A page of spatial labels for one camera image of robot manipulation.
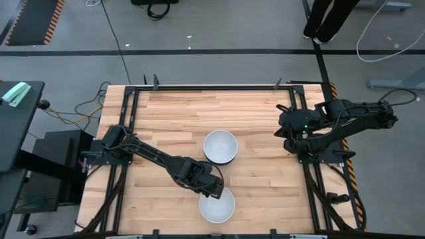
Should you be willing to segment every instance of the white bowl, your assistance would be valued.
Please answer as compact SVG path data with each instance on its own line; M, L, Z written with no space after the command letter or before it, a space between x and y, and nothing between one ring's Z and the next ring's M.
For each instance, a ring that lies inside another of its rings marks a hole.
M202 216L212 223L226 222L234 212L235 201L233 194L225 187L220 199L199 197L199 210Z
M226 130L216 130L204 140L205 157L217 165L230 163L238 152L238 141Z

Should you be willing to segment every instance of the wooden table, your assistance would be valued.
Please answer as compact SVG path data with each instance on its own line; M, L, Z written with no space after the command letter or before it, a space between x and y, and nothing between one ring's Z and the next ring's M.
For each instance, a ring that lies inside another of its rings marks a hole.
M98 139L103 138L111 125L118 124L124 87L109 86ZM320 85L303 87L309 108L324 101ZM152 234L153 229L160 229L160 234L268 234L271 228L282 234L312 233L302 166L296 155L282 147L283 139L273 136L279 129L280 111L276 104L290 106L289 93L273 90L141 92L134 133L140 140L170 155L205 160L203 141L209 132L225 129L236 136L239 145L236 159L220 167L225 186L235 197L236 209L225 223L207 222L199 212L198 194L178 187L165 169L134 157L127 172L119 234ZM328 167L321 169L326 191L348 193L345 181L337 173ZM88 179L79 224L87 225L102 205L109 172L110 166L104 165ZM316 203L321 227L325 228L322 207L318 200ZM356 227L351 203L334 207L347 224ZM109 230L114 210L112 205Z

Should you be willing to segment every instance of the black pants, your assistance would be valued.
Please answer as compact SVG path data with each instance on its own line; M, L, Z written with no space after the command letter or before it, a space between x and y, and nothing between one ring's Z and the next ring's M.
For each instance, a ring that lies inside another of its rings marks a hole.
M321 42L332 39L360 0L334 0L333 7L322 24L326 10L332 0L315 0L304 29L307 37L316 37Z

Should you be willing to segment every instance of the concrete floor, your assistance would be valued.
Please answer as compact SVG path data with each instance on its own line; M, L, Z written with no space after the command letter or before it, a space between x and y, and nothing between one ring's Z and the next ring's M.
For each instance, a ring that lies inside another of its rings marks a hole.
M0 29L14 14L19 0L0 1ZM425 3L409 0L414 8L404 13L383 13L375 19L361 44L362 49L397 49L413 42L424 27ZM129 1L105 0L106 10L123 50L176 50L284 48L312 50L310 40L301 37L306 23L303 5L298 0L182 0L172 5L161 21L150 21L146 12ZM335 41L322 49L355 49L356 41L372 11L355 10ZM425 49L425 38L417 49ZM0 46L0 51L117 50L106 16L100 5L86 7L85 0L65 3L52 42L48 46ZM214 55L135 55L124 56L134 84L142 84L143 74L151 82L156 74L162 84L249 84L307 80L320 82L314 54L214 54ZM354 102L378 100L386 90L370 90L370 79L400 80L425 65L425 55L396 56L378 63L361 62L355 55L325 55L331 82L339 97ZM72 112L76 104L90 100L104 81L127 84L120 56L0 56L0 78L4 80L42 80L43 98L52 108ZM390 97L405 100L407 94ZM81 108L89 112L95 103ZM357 156L353 159L360 194L367 209L370 232L425 235L424 154L422 129L423 100L397 107L399 122L391 130L365 131L349 138ZM43 137L45 132L74 129L44 112L37 111L30 132ZM87 129L96 134L97 123ZM23 149L31 151L34 137L28 135ZM6 238L44 238L71 234L77 206L58 212L34 214L30 223L39 232L27 236L15 232L19 217L14 216Z

